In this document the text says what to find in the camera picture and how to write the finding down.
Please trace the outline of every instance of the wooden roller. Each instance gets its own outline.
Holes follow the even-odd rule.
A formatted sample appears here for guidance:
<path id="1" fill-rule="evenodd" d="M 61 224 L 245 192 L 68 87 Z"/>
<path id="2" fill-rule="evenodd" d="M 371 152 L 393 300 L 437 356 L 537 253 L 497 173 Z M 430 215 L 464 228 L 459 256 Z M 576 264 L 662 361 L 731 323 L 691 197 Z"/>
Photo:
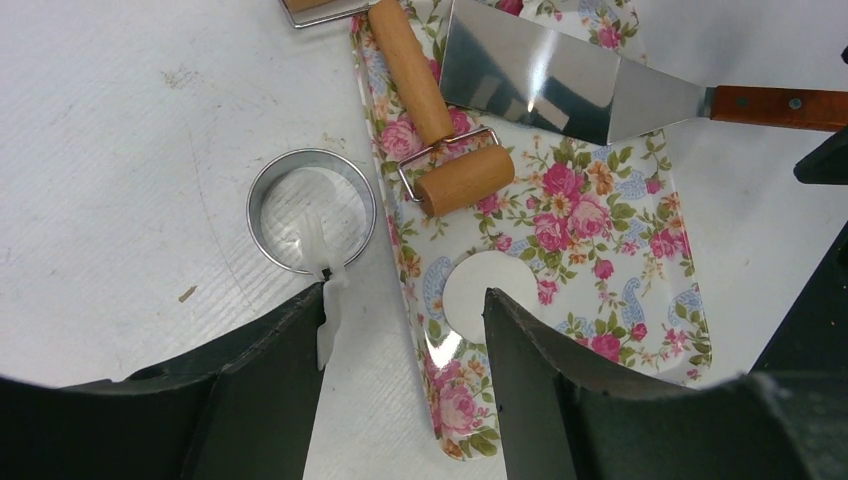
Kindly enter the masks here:
<path id="1" fill-rule="evenodd" d="M 489 145 L 418 177 L 413 191 L 423 200 L 424 213 L 441 217 L 477 203 L 513 178 L 515 166 L 509 152 L 500 145 Z"/>
<path id="2" fill-rule="evenodd" d="M 317 7 L 318 5 L 324 5 L 325 3 L 330 3 L 333 0 L 285 0 L 286 5 L 289 7 L 289 11 L 292 13 L 302 12 L 304 10 L 309 10 L 312 7 Z"/>
<path id="3" fill-rule="evenodd" d="M 401 102 L 425 145 L 453 136 L 453 122 L 439 85 L 397 0 L 381 0 L 368 11 L 377 45 L 397 85 Z"/>

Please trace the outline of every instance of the wooden roller handle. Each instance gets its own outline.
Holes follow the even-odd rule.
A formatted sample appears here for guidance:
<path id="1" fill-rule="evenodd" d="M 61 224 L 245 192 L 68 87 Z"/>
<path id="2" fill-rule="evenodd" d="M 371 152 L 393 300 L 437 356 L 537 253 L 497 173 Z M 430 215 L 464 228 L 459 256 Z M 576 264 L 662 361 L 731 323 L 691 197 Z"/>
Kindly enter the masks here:
<path id="1" fill-rule="evenodd" d="M 383 52 L 398 95 L 425 145 L 454 134 L 453 122 L 439 86 L 397 0 L 380 0 L 368 20 Z"/>
<path id="2" fill-rule="evenodd" d="M 318 5 L 324 5 L 325 3 L 330 3 L 334 0 L 285 0 L 286 5 L 289 7 L 289 11 L 292 13 L 302 12 L 304 10 L 309 10 L 312 7 L 317 7 Z"/>
<path id="3" fill-rule="evenodd" d="M 515 165 L 500 145 L 489 145 L 448 161 L 418 177 L 415 196 L 423 199 L 421 209 L 441 217 L 473 205 L 509 185 Z"/>
<path id="4" fill-rule="evenodd" d="M 710 118 L 835 132 L 848 126 L 848 92 L 718 86 Z"/>

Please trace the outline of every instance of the floral pattern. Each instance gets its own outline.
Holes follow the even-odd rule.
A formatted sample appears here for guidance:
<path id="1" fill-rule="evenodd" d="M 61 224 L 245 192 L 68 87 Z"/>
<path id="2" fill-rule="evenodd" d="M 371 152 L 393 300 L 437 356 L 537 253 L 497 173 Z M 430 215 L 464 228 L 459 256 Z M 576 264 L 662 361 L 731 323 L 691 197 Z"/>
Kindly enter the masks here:
<path id="1" fill-rule="evenodd" d="M 439 78 L 439 27 L 449 2 L 401 1 Z M 645 61 L 627 0 L 484 3 Z M 452 268 L 478 251 L 523 260 L 536 276 L 540 320 L 584 347 L 668 381 L 701 377 L 712 361 L 709 333 L 663 131 L 598 147 L 449 107 L 458 133 L 481 124 L 498 132 L 516 176 L 465 210 L 429 218 L 397 175 L 397 162 L 423 144 L 366 16 L 353 19 L 351 39 L 433 431 L 448 456 L 466 460 L 500 448 L 486 346 L 453 332 L 441 303 Z M 485 142 L 442 148 L 407 173 L 421 175 Z"/>

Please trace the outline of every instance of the white surface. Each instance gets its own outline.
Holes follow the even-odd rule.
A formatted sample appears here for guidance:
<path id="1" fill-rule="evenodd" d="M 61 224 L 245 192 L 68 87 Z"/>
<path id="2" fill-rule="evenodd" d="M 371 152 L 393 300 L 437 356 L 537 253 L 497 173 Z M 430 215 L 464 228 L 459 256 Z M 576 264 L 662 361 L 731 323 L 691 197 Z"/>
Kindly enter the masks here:
<path id="1" fill-rule="evenodd" d="M 525 310 L 539 314 L 536 277 L 524 261 L 497 250 L 476 253 L 451 271 L 442 298 L 445 318 L 462 338 L 486 343 L 483 307 L 488 288 L 500 288 Z"/>
<path id="2" fill-rule="evenodd" d="M 848 89 L 844 0 L 635 4 L 669 73 Z M 327 148 L 375 181 L 346 22 L 294 32 L 276 0 L 3 2 L 0 22 L 3 375 L 120 379 L 310 283 L 246 230 L 247 189 L 276 155 Z M 669 134 L 717 381 L 756 360 L 848 220 L 848 189 L 792 177 L 822 133 Z M 349 269 L 305 476 L 503 478 L 502 457 L 460 464 L 432 439 L 380 215 Z"/>

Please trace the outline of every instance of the white circle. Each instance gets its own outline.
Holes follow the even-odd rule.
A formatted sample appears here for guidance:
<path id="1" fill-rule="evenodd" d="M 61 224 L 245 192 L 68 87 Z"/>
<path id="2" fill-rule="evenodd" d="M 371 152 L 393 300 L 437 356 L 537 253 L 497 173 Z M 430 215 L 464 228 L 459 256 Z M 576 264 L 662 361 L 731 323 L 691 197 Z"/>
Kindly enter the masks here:
<path id="1" fill-rule="evenodd" d="M 471 255 L 451 272 L 442 294 L 448 324 L 469 342 L 486 342 L 483 306 L 487 288 L 500 288 L 538 316 L 539 293 L 530 267 L 497 250 Z"/>

